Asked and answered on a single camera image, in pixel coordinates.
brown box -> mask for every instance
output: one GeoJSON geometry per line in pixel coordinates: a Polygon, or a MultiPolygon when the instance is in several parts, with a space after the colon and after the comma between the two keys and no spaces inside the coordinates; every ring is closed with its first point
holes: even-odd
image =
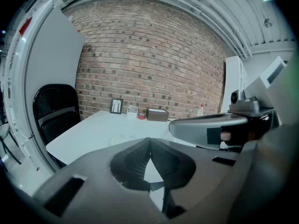
{"type": "Polygon", "coordinates": [[[146,109],[146,118],[148,121],[162,121],[167,122],[169,113],[166,110],[160,110],[158,109],[146,109]]]}

gray floor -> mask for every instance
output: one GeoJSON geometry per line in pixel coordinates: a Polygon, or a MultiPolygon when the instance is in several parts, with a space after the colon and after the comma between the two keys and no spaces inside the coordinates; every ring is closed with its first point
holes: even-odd
{"type": "Polygon", "coordinates": [[[14,186],[22,189],[30,196],[33,195],[45,180],[42,172],[36,171],[31,161],[25,157],[9,135],[4,139],[4,142],[21,162],[21,165],[18,164],[9,153],[4,152],[2,144],[0,145],[0,157],[8,169],[7,177],[14,186]]]}
{"type": "MultiPolygon", "coordinates": [[[[150,159],[148,165],[145,169],[144,180],[147,182],[162,182],[163,179],[155,168],[152,160],[150,159]]],[[[151,191],[149,193],[149,197],[153,201],[153,203],[158,207],[160,211],[162,211],[163,207],[163,197],[164,197],[164,187],[160,188],[156,191],[151,191]]]]}

bottle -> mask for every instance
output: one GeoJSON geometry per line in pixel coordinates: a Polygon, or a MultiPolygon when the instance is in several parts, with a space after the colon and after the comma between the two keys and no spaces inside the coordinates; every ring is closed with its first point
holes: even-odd
{"type": "Polygon", "coordinates": [[[204,115],[204,105],[202,104],[200,108],[197,110],[197,116],[203,116],[204,115]]]}
{"type": "Polygon", "coordinates": [[[132,108],[132,103],[130,103],[130,105],[128,107],[128,112],[131,112],[131,108],[132,108]]]}

chair backrest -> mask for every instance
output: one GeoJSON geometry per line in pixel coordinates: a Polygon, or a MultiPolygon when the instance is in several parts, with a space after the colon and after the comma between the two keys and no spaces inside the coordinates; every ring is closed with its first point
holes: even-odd
{"type": "Polygon", "coordinates": [[[68,84],[43,86],[33,100],[33,114],[45,145],[80,122],[78,96],[68,84]]]}

white panel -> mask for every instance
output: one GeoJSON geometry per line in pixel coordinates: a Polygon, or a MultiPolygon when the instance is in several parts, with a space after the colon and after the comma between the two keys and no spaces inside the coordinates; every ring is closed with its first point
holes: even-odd
{"type": "Polygon", "coordinates": [[[85,38],[58,8],[45,18],[28,54],[25,75],[25,104],[28,121],[40,150],[47,154],[39,135],[33,99],[46,84],[69,84],[75,87],[76,72],[85,38]]]}
{"type": "Polygon", "coordinates": [[[245,97],[256,97],[259,100],[261,107],[272,108],[273,103],[267,96],[267,89],[272,86],[272,83],[268,80],[268,78],[271,76],[271,74],[274,73],[274,71],[276,71],[277,67],[280,65],[286,67],[286,64],[278,56],[275,59],[275,61],[273,61],[271,65],[266,70],[264,70],[263,73],[244,90],[245,97]]]}
{"type": "Polygon", "coordinates": [[[247,82],[247,72],[246,72],[246,70],[245,70],[244,67],[243,67],[243,75],[242,75],[242,77],[243,77],[243,87],[242,87],[242,90],[244,90],[247,87],[247,85],[248,85],[248,82],[247,82]]]}
{"type": "Polygon", "coordinates": [[[226,113],[229,110],[232,92],[240,89],[240,64],[242,62],[238,56],[226,58],[226,77],[221,113],[226,113]]]}
{"type": "Polygon", "coordinates": [[[294,51],[296,48],[296,42],[270,42],[251,46],[253,54],[272,51],[294,51]]]}
{"type": "Polygon", "coordinates": [[[265,52],[259,54],[253,54],[251,58],[243,60],[244,68],[248,76],[248,84],[251,84],[257,79],[269,65],[280,56],[283,61],[289,61],[292,57],[291,51],[280,52],[265,52]]]}
{"type": "Polygon", "coordinates": [[[240,23],[240,28],[244,31],[248,41],[251,45],[255,44],[256,40],[252,37],[254,31],[249,25],[248,18],[244,15],[242,8],[238,5],[235,0],[222,0],[224,4],[226,4],[227,8],[231,11],[231,13],[235,16],[235,18],[240,23]]]}
{"type": "Polygon", "coordinates": [[[298,62],[296,53],[266,92],[282,124],[292,125],[299,119],[298,62]]]}

